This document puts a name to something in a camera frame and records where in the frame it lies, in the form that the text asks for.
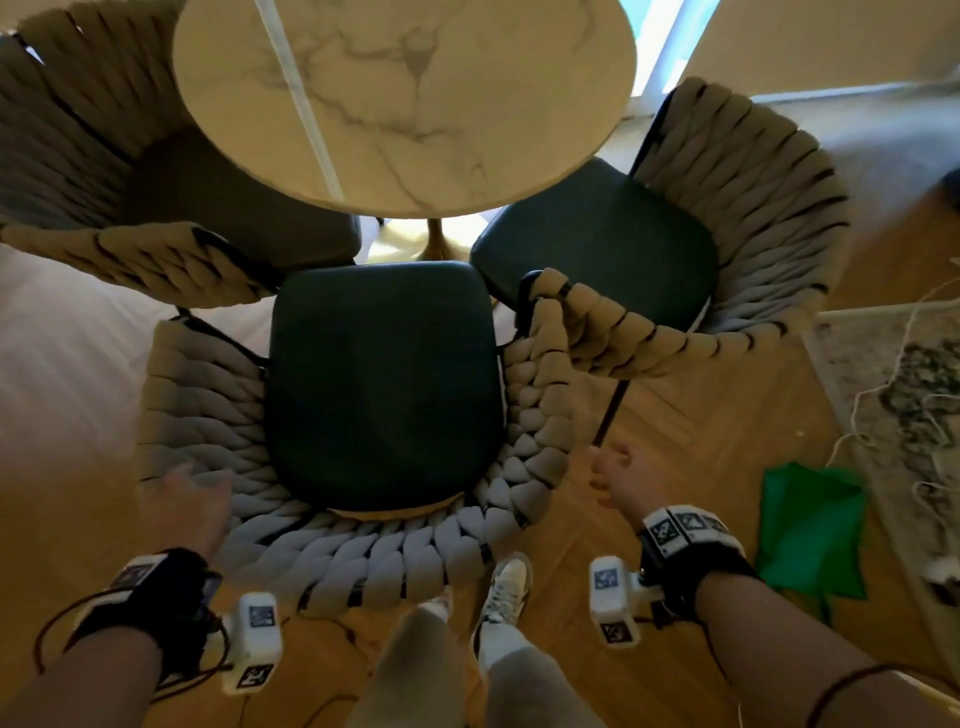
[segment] black seat cushion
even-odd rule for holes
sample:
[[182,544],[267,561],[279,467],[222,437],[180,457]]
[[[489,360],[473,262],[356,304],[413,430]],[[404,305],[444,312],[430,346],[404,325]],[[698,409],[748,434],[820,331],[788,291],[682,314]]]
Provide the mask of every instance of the black seat cushion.
[[197,223],[246,257],[279,271],[350,264],[360,252],[355,215],[309,205],[258,182],[197,127],[141,155],[127,187],[123,225]]
[[280,482],[346,511],[471,490],[504,441],[490,298],[466,263],[304,271],[274,308],[266,429]]
[[520,280],[555,268],[681,331],[696,321],[717,277],[709,231],[599,158],[505,207],[477,240],[470,262],[514,309]]

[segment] marble tabletop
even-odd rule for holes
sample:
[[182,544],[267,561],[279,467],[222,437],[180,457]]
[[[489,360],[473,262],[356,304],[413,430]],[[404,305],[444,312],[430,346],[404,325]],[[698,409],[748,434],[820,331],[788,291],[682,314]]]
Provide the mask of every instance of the marble tabletop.
[[558,182],[613,131],[635,66],[617,0],[188,0],[174,38],[180,93],[228,158],[396,218]]

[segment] pants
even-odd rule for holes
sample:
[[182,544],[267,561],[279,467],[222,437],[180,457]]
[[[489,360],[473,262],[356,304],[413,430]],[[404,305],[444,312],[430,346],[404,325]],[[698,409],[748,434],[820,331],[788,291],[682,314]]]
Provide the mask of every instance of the pants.
[[[515,627],[485,624],[486,728],[605,728],[552,657]],[[463,657],[440,617],[419,607],[384,648],[347,728],[464,728]]]

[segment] hand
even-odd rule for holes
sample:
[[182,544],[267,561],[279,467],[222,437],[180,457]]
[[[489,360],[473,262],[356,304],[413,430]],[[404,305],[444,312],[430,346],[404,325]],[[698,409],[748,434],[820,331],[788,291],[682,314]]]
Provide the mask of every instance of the hand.
[[140,491],[140,512],[152,552],[189,548],[209,564],[227,536],[229,476],[212,488],[197,485],[189,464],[177,465],[156,485]]
[[590,448],[590,454],[591,469],[599,475],[590,487],[610,493],[600,498],[600,505],[618,510],[634,531],[643,528],[643,519],[651,513],[670,505],[666,477],[639,448],[617,443],[609,449]]

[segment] green bag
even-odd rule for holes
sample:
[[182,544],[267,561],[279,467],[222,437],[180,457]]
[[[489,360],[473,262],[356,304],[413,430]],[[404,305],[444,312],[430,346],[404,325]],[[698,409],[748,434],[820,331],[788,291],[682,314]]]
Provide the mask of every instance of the green bag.
[[828,596],[866,599],[857,552],[867,497],[859,473],[799,463],[767,471],[756,571],[772,589],[814,599],[831,623]]

